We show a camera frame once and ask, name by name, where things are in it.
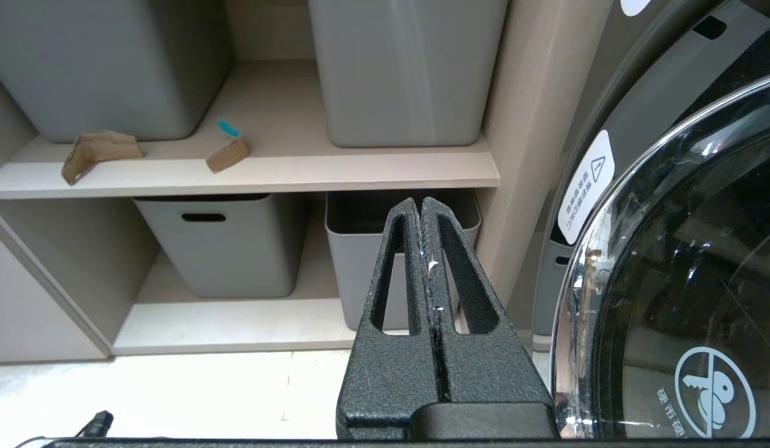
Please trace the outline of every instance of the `shelf panel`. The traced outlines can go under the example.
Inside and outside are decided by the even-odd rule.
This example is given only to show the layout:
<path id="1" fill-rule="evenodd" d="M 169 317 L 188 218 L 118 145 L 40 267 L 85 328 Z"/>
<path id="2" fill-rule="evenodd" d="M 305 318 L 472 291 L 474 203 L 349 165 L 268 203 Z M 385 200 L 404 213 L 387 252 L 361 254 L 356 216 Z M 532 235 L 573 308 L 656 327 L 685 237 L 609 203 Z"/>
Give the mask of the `shelf panel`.
<path id="1" fill-rule="evenodd" d="M 251 156 L 217 174 L 205 158 L 242 131 Z M 284 191 L 498 187 L 487 143 L 341 148 L 327 137 L 315 62 L 238 62 L 191 136 L 141 142 L 144 159 L 98 164 L 70 187 L 69 144 L 32 140 L 0 169 L 0 199 L 209 195 Z"/>
<path id="2" fill-rule="evenodd" d="M 308 228 L 299 277 L 288 297 L 201 299 L 191 295 L 164 252 L 158 256 L 111 353 L 350 348 L 355 332 L 343 321 L 336 276 L 322 224 Z"/>

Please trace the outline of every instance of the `warning sticker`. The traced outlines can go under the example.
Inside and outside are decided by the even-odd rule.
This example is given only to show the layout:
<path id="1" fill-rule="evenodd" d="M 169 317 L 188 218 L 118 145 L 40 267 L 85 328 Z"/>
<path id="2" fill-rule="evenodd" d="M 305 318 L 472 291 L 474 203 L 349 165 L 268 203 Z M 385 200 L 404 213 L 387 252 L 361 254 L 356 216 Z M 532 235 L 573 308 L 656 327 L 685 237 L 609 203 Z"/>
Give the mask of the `warning sticker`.
<path id="1" fill-rule="evenodd" d="M 609 133 L 598 133 L 576 168 L 559 207 L 556 222 L 568 244 L 578 239 L 587 216 L 614 177 L 614 156 Z"/>

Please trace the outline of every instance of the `gray storage bin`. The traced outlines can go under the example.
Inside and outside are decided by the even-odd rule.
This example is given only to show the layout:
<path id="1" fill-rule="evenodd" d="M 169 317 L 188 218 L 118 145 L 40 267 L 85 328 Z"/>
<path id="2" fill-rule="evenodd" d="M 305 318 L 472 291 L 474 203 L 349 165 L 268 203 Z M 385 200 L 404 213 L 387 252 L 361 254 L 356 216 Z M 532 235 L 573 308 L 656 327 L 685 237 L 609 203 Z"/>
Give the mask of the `gray storage bin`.
<path id="1" fill-rule="evenodd" d="M 447 206 L 459 220 L 468 241 L 476 242 L 481 225 L 481 213 L 473 190 L 383 190 L 339 191 L 327 193 L 327 213 L 324 226 L 330 242 L 332 263 L 336 272 L 337 291 L 343 308 L 345 324 L 356 330 L 362 317 L 362 307 L 371 283 L 371 274 L 382 242 L 387 213 L 393 206 L 407 199 L 415 199 L 419 209 L 421 202 L 431 196 Z M 459 296 L 448 270 L 448 285 L 452 306 L 456 310 Z M 382 329 L 406 329 L 407 283 L 404 253 L 393 259 L 390 276 L 385 323 Z"/>
<path id="2" fill-rule="evenodd" d="M 47 139 L 178 139 L 233 62 L 222 0 L 0 0 L 0 80 Z"/>
<path id="3" fill-rule="evenodd" d="M 195 296 L 283 297 L 293 291 L 307 224 L 302 195 L 134 201 Z"/>
<path id="4" fill-rule="evenodd" d="M 330 139 L 476 141 L 507 0 L 310 0 Z"/>

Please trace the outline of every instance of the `cardboard piece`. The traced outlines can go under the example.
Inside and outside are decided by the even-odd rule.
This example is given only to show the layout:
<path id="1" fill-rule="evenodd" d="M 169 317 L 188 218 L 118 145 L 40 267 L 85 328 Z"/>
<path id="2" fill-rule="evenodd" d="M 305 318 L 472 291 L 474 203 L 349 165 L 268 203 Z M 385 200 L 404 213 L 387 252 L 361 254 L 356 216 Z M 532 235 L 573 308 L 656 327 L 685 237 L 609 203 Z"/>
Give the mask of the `cardboard piece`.
<path id="1" fill-rule="evenodd" d="M 75 185 L 99 162 L 118 159 L 142 159 L 144 154 L 134 136 L 102 131 L 80 134 L 72 145 L 72 151 L 63 162 L 61 176 L 69 185 Z"/>
<path id="2" fill-rule="evenodd" d="M 206 164 L 213 173 L 218 173 L 221 170 L 231 167 L 237 164 L 237 162 L 246 159 L 251 151 L 249 151 L 249 145 L 246 140 L 243 139 L 240 131 L 237 131 L 225 120 L 219 120 L 219 127 L 222 132 L 231 138 L 228 144 L 224 145 L 215 153 L 208 157 Z"/>

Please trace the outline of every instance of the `washing machine door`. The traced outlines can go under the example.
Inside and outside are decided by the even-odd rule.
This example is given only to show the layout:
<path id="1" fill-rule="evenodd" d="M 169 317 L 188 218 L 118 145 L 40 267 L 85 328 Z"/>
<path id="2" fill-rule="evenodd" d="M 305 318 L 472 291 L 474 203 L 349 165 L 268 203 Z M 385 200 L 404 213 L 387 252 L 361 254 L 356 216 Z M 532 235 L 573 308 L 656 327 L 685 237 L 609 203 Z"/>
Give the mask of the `washing machine door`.
<path id="1" fill-rule="evenodd" d="M 770 437 L 770 76 L 613 184 L 556 310 L 566 437 Z"/>

